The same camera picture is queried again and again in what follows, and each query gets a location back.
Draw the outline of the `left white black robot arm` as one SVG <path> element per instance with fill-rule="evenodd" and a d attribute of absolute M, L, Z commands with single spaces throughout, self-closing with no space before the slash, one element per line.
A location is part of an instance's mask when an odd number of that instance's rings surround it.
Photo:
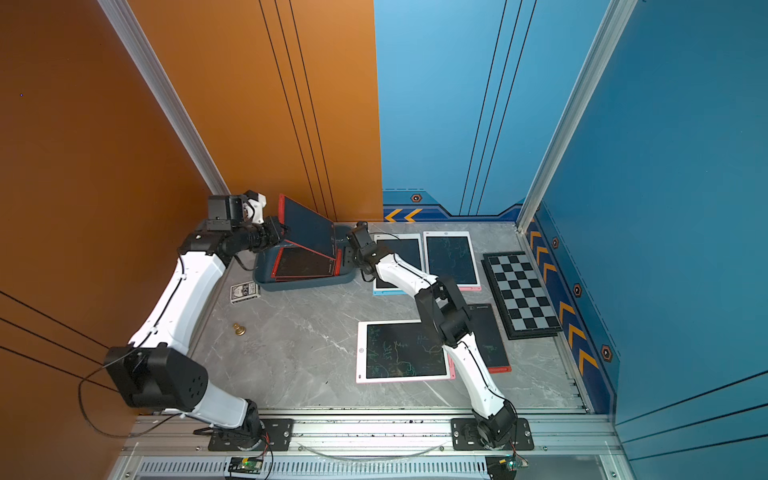
<path fill-rule="evenodd" d="M 208 217 L 177 250 L 177 264 L 158 303 L 124 347 L 111 348 L 104 368 L 127 406 L 172 411 L 203 423 L 200 434 L 233 448 L 257 449 L 266 440 L 254 401 L 215 386 L 188 355 L 209 297 L 240 253 L 281 243 L 285 230 L 267 216 L 265 195 L 213 195 Z"/>

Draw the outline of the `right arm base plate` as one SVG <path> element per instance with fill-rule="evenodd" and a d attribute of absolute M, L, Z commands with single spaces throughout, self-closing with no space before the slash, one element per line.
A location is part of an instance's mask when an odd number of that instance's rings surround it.
<path fill-rule="evenodd" d="M 533 434 L 525 418 L 517 418 L 507 430 L 482 426 L 474 418 L 450 420 L 451 439 L 456 451 L 535 449 Z"/>

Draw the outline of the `light blue writing tablet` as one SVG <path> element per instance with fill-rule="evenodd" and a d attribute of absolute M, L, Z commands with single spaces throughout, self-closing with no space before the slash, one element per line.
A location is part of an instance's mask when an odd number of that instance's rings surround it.
<path fill-rule="evenodd" d="M 416 233 L 374 233 L 372 239 L 398 254 L 402 260 L 413 267 L 422 270 L 424 268 L 424 253 L 422 237 Z M 376 279 L 373 285 L 374 296 L 402 295 L 403 291 L 395 285 Z"/>

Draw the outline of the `pink writing tablet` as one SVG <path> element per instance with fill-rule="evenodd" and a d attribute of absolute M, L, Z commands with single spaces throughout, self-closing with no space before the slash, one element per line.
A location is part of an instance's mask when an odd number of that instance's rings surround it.
<path fill-rule="evenodd" d="M 426 231 L 423 239 L 427 273 L 452 277 L 461 291 L 482 290 L 468 231 Z"/>
<path fill-rule="evenodd" d="M 358 384 L 456 378 L 442 344 L 427 335 L 419 320 L 359 322 L 356 351 Z"/>

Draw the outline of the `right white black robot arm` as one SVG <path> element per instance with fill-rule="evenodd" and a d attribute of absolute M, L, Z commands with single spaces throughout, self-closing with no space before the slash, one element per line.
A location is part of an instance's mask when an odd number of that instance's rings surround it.
<path fill-rule="evenodd" d="M 469 393 L 484 447 L 508 448 L 517 433 L 518 413 L 491 378 L 477 345 L 471 311 L 455 280 L 428 274 L 378 244 L 365 221 L 357 222 L 346 238 L 362 273 L 390 283 L 414 299 L 421 325 L 448 354 Z"/>

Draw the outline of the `teal storage box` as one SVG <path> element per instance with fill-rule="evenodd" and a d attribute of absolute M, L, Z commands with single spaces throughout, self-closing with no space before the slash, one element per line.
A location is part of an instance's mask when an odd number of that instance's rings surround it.
<path fill-rule="evenodd" d="M 340 260 L 340 270 L 335 276 L 325 278 L 311 278 L 293 281 L 276 281 L 271 278 L 272 268 L 274 266 L 278 247 L 272 247 L 265 252 L 256 255 L 255 270 L 252 273 L 253 280 L 265 291 L 285 291 L 297 290 L 315 287 L 325 287 L 340 285 L 351 282 L 357 273 L 357 268 L 353 265 L 351 249 L 346 238 L 351 227 L 346 224 L 335 224 L 336 248 L 342 253 Z"/>

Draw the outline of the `red writing tablet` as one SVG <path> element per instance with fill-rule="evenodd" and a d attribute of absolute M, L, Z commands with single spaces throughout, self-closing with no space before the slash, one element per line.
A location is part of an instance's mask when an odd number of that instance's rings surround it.
<path fill-rule="evenodd" d="M 336 248 L 332 256 L 288 243 L 277 250 L 271 278 L 276 281 L 293 281 L 335 276 L 340 270 L 342 253 Z"/>
<path fill-rule="evenodd" d="M 491 374 L 510 373 L 504 342 L 490 304 L 469 304 L 470 325 L 482 359 Z"/>
<path fill-rule="evenodd" d="M 327 258 L 336 256 L 335 228 L 330 219 L 283 194 L 279 197 L 278 217 L 286 228 L 284 241 L 288 245 Z"/>

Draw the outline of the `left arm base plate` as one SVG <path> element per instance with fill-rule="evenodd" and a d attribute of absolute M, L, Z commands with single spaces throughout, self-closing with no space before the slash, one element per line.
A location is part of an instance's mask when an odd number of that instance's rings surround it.
<path fill-rule="evenodd" d="M 215 428 L 209 436 L 208 450 L 213 452 L 285 452 L 293 436 L 292 418 L 260 420 L 253 431 Z"/>

